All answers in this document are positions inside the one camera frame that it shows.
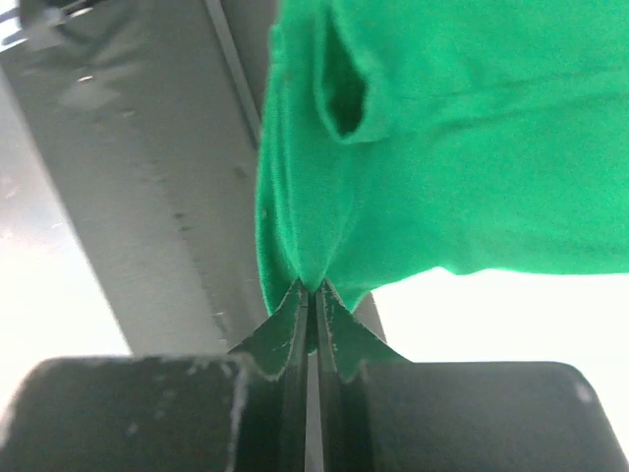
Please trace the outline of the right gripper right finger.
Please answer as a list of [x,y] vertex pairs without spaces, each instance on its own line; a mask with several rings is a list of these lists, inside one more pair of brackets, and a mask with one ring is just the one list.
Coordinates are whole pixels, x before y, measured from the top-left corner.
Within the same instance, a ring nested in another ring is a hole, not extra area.
[[584,376],[556,362],[414,363],[314,295],[329,471],[613,471],[617,439]]

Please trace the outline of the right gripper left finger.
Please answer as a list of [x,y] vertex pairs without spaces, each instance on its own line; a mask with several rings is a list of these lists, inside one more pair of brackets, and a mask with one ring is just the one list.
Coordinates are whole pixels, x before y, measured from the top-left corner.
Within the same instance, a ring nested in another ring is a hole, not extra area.
[[226,354],[58,357],[1,419],[5,471],[301,471],[309,295]]

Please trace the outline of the green t shirt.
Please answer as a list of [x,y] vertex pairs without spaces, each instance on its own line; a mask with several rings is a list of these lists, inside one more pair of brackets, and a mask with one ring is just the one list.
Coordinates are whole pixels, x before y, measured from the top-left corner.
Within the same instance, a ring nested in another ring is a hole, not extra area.
[[257,263],[349,309],[436,267],[628,269],[624,1],[284,1]]

